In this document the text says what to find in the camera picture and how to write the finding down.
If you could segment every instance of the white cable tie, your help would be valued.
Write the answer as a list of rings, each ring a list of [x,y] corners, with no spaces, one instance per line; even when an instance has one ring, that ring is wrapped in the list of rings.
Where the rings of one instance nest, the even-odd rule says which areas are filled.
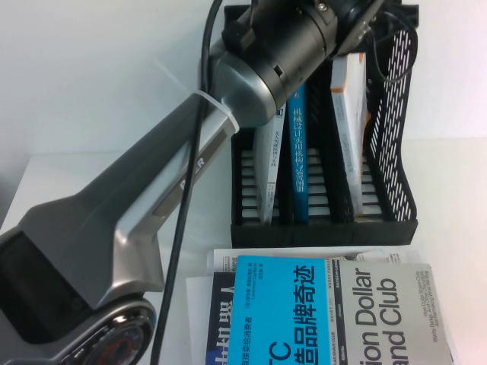
[[[223,105],[222,103],[220,103],[218,100],[216,100],[211,95],[208,95],[207,93],[205,93],[205,92],[203,92],[201,90],[195,91],[194,94],[197,94],[200,97],[204,97],[205,99],[207,99],[207,101],[209,101],[214,106],[216,106],[218,109],[220,109],[220,111],[223,114],[225,114],[230,119],[231,123],[234,125],[234,127],[235,127],[235,133],[237,133],[238,131],[240,131],[240,126],[238,125],[237,120],[235,119],[235,117],[232,114],[232,112],[231,112],[230,109],[228,109],[225,105]]]

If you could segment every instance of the blue book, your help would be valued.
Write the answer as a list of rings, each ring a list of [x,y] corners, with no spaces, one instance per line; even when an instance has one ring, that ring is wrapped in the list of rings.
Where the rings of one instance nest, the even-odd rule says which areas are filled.
[[[309,223],[307,194],[306,86],[303,84],[288,100],[291,169],[294,192],[294,221]]]
[[[227,365],[451,364],[429,265],[240,256]]]

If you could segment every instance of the white wall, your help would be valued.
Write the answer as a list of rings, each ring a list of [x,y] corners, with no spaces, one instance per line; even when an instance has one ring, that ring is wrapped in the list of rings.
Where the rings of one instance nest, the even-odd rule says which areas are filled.
[[[406,138],[487,136],[487,2],[416,2],[421,45]],[[0,221],[29,154],[123,151],[196,87],[210,4],[0,2]]]

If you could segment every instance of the white book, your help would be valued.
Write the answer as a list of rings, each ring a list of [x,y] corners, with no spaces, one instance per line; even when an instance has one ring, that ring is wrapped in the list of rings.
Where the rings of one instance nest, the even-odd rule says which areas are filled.
[[[272,221],[285,111],[286,105],[277,111],[269,123],[256,129],[253,139],[257,210],[263,224]]]
[[[342,145],[343,163],[355,214],[363,213],[362,144],[367,122],[365,54],[352,53],[333,61],[331,93]]]
[[[236,265],[232,265],[239,255],[245,256],[290,256],[290,257],[312,257],[331,259],[340,256],[356,256],[355,261],[359,262],[391,262],[396,264],[418,264],[426,263],[423,252],[414,247],[388,246],[378,248],[371,247],[314,247],[314,248],[292,248],[284,249],[216,249],[208,253],[208,275],[204,278],[186,279],[186,288],[189,307],[189,333],[193,365],[200,365],[205,362],[206,343],[208,336],[209,312],[212,300],[213,272],[235,272]],[[450,351],[452,354],[452,365],[460,364],[458,353],[453,343],[453,337],[445,321],[446,333]]]

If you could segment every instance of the robotic arm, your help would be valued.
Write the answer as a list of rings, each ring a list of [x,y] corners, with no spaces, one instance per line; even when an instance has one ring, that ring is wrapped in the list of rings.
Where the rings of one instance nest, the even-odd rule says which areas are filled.
[[[78,194],[0,237],[0,364],[133,364],[164,289],[157,231],[181,200],[199,104],[195,178],[239,128],[266,124],[330,56],[351,52],[384,0],[260,0],[212,48],[195,93]]]

